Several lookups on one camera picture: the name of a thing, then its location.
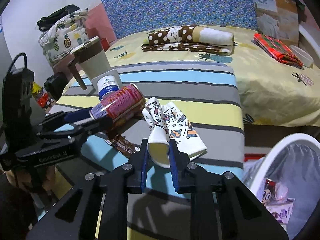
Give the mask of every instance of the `red plaid scarf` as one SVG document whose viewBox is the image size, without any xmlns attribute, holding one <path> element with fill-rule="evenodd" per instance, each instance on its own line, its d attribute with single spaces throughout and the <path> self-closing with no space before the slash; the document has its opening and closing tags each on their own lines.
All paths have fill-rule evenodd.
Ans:
<svg viewBox="0 0 320 240">
<path fill-rule="evenodd" d="M 275 60 L 279 61 L 280 63 L 303 69 L 303 63 L 281 41 L 258 33 L 256 33 L 253 38 L 259 44 L 259 46 L 262 47 Z"/>
</svg>

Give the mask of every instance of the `blue stripe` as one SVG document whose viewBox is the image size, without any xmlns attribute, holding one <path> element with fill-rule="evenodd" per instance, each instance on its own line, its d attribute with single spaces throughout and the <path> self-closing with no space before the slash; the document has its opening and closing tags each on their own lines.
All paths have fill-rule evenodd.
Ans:
<svg viewBox="0 0 320 240">
<path fill-rule="evenodd" d="M 73 126 L 66 124 L 57 130 L 72 130 Z M 83 156 L 97 163 L 108 171 L 112 171 L 116 167 L 127 163 L 128 159 L 124 157 L 116 149 L 108 145 L 103 138 L 90 136 L 86 143 L 81 148 Z M 204 167 L 207 171 L 222 174 L 225 171 L 233 172 L 238 178 L 242 179 L 243 170 L 236 167 L 214 166 L 207 164 L 198 164 Z M 147 175 L 146 187 L 160 191 L 169 195 L 190 198 L 190 194 L 177 194 L 172 183 L 170 169 L 161 168 L 154 165 Z"/>
<path fill-rule="evenodd" d="M 227 84 L 236 86 L 236 78 L 234 75 L 227 73 L 215 73 L 197 70 L 179 70 L 179 71 L 144 71 L 138 73 L 120 74 L 123 83 L 129 82 L 196 82 L 196 83 L 211 83 L 211 84 Z M 88 78 L 84 79 L 86 85 L 91 82 Z M 73 87 L 79 86 L 78 82 L 72 84 Z"/>
</svg>

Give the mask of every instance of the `crushed paper cup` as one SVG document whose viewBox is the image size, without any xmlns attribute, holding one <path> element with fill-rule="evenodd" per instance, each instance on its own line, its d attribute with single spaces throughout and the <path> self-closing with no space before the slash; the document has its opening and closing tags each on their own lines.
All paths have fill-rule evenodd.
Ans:
<svg viewBox="0 0 320 240">
<path fill-rule="evenodd" d="M 153 162 L 158 166 L 170 168 L 168 157 L 170 139 L 175 139 L 178 150 L 188 154 L 190 160 L 207 149 L 187 117 L 174 103 L 161 106 L 157 98 L 151 98 L 142 114 L 151 130 L 147 149 Z"/>
</svg>

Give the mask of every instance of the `blue patterned fabric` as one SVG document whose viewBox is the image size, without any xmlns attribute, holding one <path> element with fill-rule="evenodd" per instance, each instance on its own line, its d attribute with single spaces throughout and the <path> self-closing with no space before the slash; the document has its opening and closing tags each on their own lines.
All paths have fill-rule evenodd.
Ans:
<svg viewBox="0 0 320 240">
<path fill-rule="evenodd" d="M 101 0 L 117 38 L 186 24 L 257 29 L 252 0 Z"/>
</svg>

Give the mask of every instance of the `metal screw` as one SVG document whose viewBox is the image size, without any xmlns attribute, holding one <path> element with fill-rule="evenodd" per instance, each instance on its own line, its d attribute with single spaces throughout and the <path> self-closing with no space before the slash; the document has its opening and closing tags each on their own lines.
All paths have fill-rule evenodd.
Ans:
<svg viewBox="0 0 320 240">
<path fill-rule="evenodd" d="M 86 174 L 86 175 L 84 176 L 84 178 L 85 178 L 86 180 L 92 180 L 92 179 L 94 178 L 94 174 L 93 174 L 93 173 L 88 173 L 88 174 Z"/>
<path fill-rule="evenodd" d="M 224 176 L 227 178 L 227 179 L 233 179 L 233 173 L 232 172 L 230 172 L 230 171 L 227 171 L 225 174 L 224 174 Z"/>
<path fill-rule="evenodd" d="M 197 167 L 197 164 L 195 164 L 195 163 L 188 163 L 187 167 L 188 167 L 190 170 L 194 170 L 194 169 Z"/>
<path fill-rule="evenodd" d="M 132 168 L 132 165 L 130 163 L 126 163 L 122 165 L 122 169 L 125 171 L 130 170 Z"/>
</svg>

